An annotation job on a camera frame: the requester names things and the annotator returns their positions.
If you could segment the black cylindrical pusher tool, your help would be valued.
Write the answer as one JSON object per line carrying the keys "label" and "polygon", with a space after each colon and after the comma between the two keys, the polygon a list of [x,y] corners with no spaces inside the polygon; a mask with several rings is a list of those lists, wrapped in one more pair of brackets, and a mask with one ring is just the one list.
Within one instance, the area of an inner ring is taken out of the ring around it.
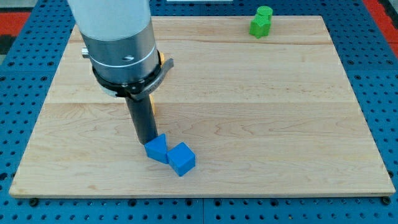
{"label": "black cylindrical pusher tool", "polygon": [[146,96],[141,100],[126,98],[126,104],[139,142],[145,145],[155,139],[158,132],[150,97]]}

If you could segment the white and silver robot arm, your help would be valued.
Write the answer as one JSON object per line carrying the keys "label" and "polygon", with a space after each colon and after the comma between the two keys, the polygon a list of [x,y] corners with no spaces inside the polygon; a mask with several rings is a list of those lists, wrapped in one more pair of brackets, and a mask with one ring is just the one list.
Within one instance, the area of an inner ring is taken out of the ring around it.
{"label": "white and silver robot arm", "polygon": [[68,0],[103,91],[124,98],[141,144],[158,136],[150,94],[173,67],[157,49],[148,0]]}

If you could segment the yellow block behind arm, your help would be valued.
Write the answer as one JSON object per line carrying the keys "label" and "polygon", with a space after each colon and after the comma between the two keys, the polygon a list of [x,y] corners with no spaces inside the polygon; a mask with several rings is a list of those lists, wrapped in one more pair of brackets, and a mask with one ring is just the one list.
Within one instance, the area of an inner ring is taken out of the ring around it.
{"label": "yellow block behind arm", "polygon": [[165,63],[165,56],[162,52],[158,51],[159,53],[159,61],[160,61],[160,66],[162,67],[163,64]]}

